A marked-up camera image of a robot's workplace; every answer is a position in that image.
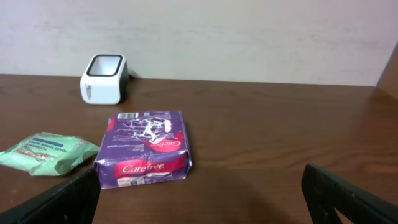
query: table top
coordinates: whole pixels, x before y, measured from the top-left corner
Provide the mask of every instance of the table top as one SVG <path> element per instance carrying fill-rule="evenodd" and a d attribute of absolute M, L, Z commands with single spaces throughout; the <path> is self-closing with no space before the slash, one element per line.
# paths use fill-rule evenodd
<path fill-rule="evenodd" d="M 105 106 L 79 81 L 1 75 L 0 151 L 41 131 L 100 145 L 111 115 L 182 110 L 193 154 L 185 180 L 102 190 L 93 223 L 311 223 L 309 162 L 398 203 L 398 104 L 373 87 L 131 80 Z M 65 178 L 0 166 L 0 212 Z"/>

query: white cube device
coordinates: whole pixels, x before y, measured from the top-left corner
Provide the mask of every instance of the white cube device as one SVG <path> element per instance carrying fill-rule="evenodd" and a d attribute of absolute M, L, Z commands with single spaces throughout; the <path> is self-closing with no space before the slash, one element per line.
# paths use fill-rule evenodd
<path fill-rule="evenodd" d="M 123 55 L 95 55 L 80 79 L 81 97 L 90 104 L 117 104 L 129 80 Z"/>

